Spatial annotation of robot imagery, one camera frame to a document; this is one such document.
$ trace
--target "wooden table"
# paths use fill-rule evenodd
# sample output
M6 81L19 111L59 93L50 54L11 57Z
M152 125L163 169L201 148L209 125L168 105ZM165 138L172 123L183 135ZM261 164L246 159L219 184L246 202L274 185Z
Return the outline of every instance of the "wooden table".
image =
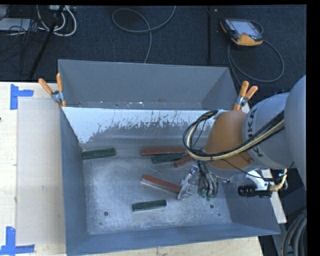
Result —
M19 90L29 89L34 92L28 100L27 97L18 97L16 110L10 110L11 84L18 86ZM58 89L56 84L49 85L54 91ZM6 227L10 226L16 229L16 246L35 244L34 252L29 255L65 255L61 163L59 160L50 160L52 153L55 154L55 158L60 154L60 130L57 128L59 126L56 126L56 130L47 131L50 139L45 138L46 133L43 131L48 129L50 122L53 122L50 116L43 114L43 111L56 113L56 104L38 83L0 82L0 91L0 226L2 227L0 246L6 239ZM46 109L42 109L42 103L45 103ZM24 106L32 107L31 110L27 110L23 108ZM25 153L21 151L23 143L21 141L19 143L18 137L18 134L24 132L21 131L23 127L29 127L29 129L32 127L35 138L43 136L32 142L30 151ZM39 145L41 150L32 151L39 142L44 144ZM26 158L22 153L30 154L33 159L36 159L32 169L27 170L27 175L23 173L25 172L23 169L31 165L32 161L25 163L25 166L21 164L20 158ZM24 175L25 180L21 181L20 175ZM285 222L282 208L275 210L280 216L278 222ZM248 237L102 255L263 256L263 253L258 237Z

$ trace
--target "power cord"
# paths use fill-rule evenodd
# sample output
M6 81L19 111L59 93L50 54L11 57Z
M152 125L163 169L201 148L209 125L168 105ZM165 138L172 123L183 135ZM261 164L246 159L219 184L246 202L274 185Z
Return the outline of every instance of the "power cord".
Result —
M113 20L114 24L115 24L118 28L120 28L121 30L123 30L123 31L129 32L129 33L137 33L137 34L149 33L149 36L150 36L149 47L148 47L148 51L147 51L146 57L145 57L144 62L143 62L143 63L145 64L145 63L147 62L147 60L148 60L149 53L150 53L150 50L151 50L151 45L152 45L152 32L154 32L154 31L162 28L164 25L166 25L166 24L171 20L171 18L173 17L173 15L174 15L174 13L175 13L175 11L176 11L176 8L177 8L177 6L175 5L174 8L173 8L172 13L171 13L171 15L170 15L170 17L169 17L164 23L162 23L162 24L160 24L160 25L158 25L158 26L155 26L155 27L153 27L153 28L150 28L150 25L149 25L148 21L146 20L145 17L142 16L142 14L140 14L139 12L137 12L137 11L135 11L135 10L133 10L133 9L129 9L129 8L120 8L120 9L115 10L115 11L112 13L112 20ZM143 30L131 30L131 29L127 29L127 28L124 28L124 27L120 26L120 25L116 22L116 20L115 20L115 14L118 13L118 12L120 12L120 11L129 11L129 12L133 12L133 13L139 15L139 16L143 19L143 21L146 23L148 29L143 29Z

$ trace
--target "electronic device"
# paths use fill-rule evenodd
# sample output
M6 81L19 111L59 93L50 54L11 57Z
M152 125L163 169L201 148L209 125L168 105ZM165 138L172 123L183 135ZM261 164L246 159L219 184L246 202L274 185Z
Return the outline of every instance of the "electronic device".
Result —
M239 48L258 47L264 41L258 28L249 20L225 18L220 21L220 25Z

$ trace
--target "cable bundle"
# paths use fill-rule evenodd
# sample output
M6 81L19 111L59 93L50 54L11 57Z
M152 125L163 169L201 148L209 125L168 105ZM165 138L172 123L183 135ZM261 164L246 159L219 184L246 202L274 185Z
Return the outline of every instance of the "cable bundle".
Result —
M307 210L303 210L299 216L294 220L291 226L288 228L283 244L282 244L282 256L287 256L291 252L288 252L289 245L292 246L292 252L294 256L304 256L304 234L307 228Z

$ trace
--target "white cable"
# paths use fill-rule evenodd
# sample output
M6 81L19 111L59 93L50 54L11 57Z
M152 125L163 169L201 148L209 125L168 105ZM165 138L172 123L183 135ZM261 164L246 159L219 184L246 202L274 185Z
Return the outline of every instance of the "white cable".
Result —
M54 29L54 30L53 30L53 33L54 33L56 36L59 36L59 37L70 37L70 36L72 36L72 35L76 32L76 30L77 30L77 20L76 20L76 17L74 16L74 14L70 11L70 8L69 8L69 7L65 6L64 9L70 14L70 16L71 16L72 19L73 19L73 23L74 23L73 30L72 30L70 33L68 33L68 34L62 34L62 33L56 32L56 31L61 30L61 29L66 25L66 17L65 17L65 15L64 15L63 13L61 13L62 18L63 18L63 24L62 24L60 27ZM50 30L49 27L42 21L42 18L41 18L41 16L40 16L40 12L39 12L38 5L37 5L37 15L38 15L38 18L40 19L42 25L44 26L44 28L39 27L39 29L49 31L49 30Z
M49 31L50 28L45 24L45 22L44 22L44 21L42 20L42 18L41 18L38 5L36 5L36 14L37 14L37 16L38 16L41 24L44 26L44 28L43 28L43 27L39 27L39 29L40 29L40 30ZM64 15L63 13L61 13L61 15L62 15L63 23L62 23L62 25L61 25L60 27L55 28L55 29L53 30L54 32L63 29L63 27L64 27L65 24L66 24L66 17L65 17L65 15Z

